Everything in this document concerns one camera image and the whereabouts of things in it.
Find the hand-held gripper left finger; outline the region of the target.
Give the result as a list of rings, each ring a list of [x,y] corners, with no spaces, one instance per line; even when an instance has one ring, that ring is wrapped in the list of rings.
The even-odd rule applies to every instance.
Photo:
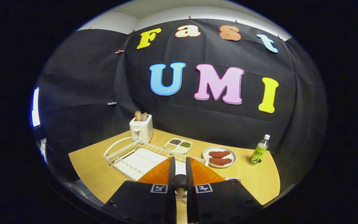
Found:
[[[129,224],[176,224],[175,158],[168,157],[138,181],[124,181],[103,209]]]

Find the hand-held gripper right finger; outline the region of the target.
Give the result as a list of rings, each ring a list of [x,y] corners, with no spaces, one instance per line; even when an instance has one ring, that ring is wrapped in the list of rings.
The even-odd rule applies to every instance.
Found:
[[[186,173],[190,179],[186,206],[189,224],[238,224],[262,208],[238,180],[225,180],[189,156]]]

